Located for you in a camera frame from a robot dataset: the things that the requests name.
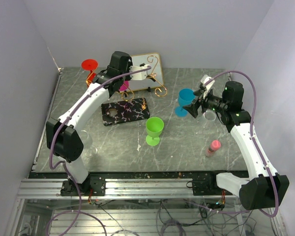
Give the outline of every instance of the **pink bottle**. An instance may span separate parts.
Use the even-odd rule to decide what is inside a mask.
[[[210,146],[206,149],[206,156],[213,156],[215,151],[219,150],[221,143],[218,140],[214,140]]]
[[[129,86],[129,81],[125,81],[123,82],[124,84],[126,84],[127,86]],[[126,91],[128,88],[125,85],[121,85],[119,91],[123,92]]]

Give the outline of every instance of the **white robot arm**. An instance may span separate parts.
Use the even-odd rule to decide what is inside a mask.
[[[93,83],[89,85],[87,91],[66,113],[61,115],[58,120],[50,118],[47,121],[47,147],[51,148],[56,130],[61,124],[66,122],[68,117],[70,117],[70,120],[59,133],[53,151],[62,161],[66,162],[68,171],[79,184],[82,191],[88,191],[89,189],[89,180],[87,180],[89,173],[80,156],[83,150],[83,144],[79,137],[79,133],[85,127],[86,122],[97,108],[119,90],[125,79],[144,80],[147,78],[147,71],[149,69],[151,69],[151,66],[146,64],[133,66],[130,55],[126,53],[114,52],[111,62],[105,70],[106,73],[104,73],[105,71],[98,73],[94,78]],[[103,88],[98,89],[95,93],[91,93],[105,81],[128,72],[133,72],[133,74],[126,76],[125,78],[116,79]],[[85,97],[88,97],[88,99],[86,99],[82,105],[79,105]],[[72,111],[77,108],[78,110],[71,116]]]
[[[251,117],[247,111],[241,108],[244,93],[242,84],[234,81],[226,82],[220,98],[214,96],[210,89],[214,83],[211,77],[205,75],[201,82],[200,89],[194,92],[196,98],[190,105],[183,106],[183,108],[193,117],[197,117],[200,107],[202,112],[210,109],[219,113],[221,122],[239,146],[249,174],[249,178],[239,178],[232,173],[222,171],[216,175],[217,186],[238,196],[247,210],[275,207],[274,191],[266,169],[269,168],[275,182],[279,204],[281,204],[289,186],[289,180],[286,176],[279,175],[270,163],[261,147],[254,126],[252,127],[253,132],[250,132]],[[260,152],[257,150],[253,139],[256,141]]]

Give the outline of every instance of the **black phone case with pink pattern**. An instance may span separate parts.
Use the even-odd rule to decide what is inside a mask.
[[[142,109],[143,99],[146,103],[146,108]],[[113,117],[109,115],[110,110],[116,110],[117,114]],[[148,105],[145,98],[136,98],[129,102],[120,101],[102,104],[102,115],[104,126],[113,124],[122,124],[137,120],[149,118]]]

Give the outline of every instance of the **gray marble surface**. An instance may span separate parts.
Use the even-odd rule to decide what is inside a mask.
[[[164,130],[161,142],[155,147],[146,144],[146,120],[104,126],[101,109],[97,109],[87,122],[85,130],[91,134],[93,144],[85,149],[82,159],[86,168],[93,172],[129,171],[198,171],[198,170],[246,170],[240,150],[218,119],[208,130],[202,128],[201,116],[194,119],[191,115],[184,118],[175,115],[178,106],[178,93],[183,88],[196,90],[200,79],[208,74],[214,76],[220,69],[163,68],[168,95],[157,97],[146,90],[135,92],[136,98],[145,97],[151,116],[163,119]],[[65,113],[87,89],[87,71],[68,67],[63,70],[62,78],[52,104],[51,117],[58,118]],[[217,79],[214,94],[221,95],[227,77]],[[121,101],[116,93],[108,102]],[[211,141],[218,139],[222,147],[212,157],[205,156]],[[51,172],[48,166],[49,149],[46,137],[36,159],[36,172]]]

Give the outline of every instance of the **white backdrop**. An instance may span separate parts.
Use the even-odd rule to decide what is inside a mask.
[[[256,86],[258,138],[269,160],[290,180],[281,210],[289,235],[295,236],[295,0],[274,1],[236,69]],[[244,108],[251,111],[250,85],[233,77],[244,83]]]
[[[114,51],[163,67],[234,67],[273,0],[24,0],[59,67]]]
[[[0,0],[0,236],[33,164],[58,73],[22,0]]]

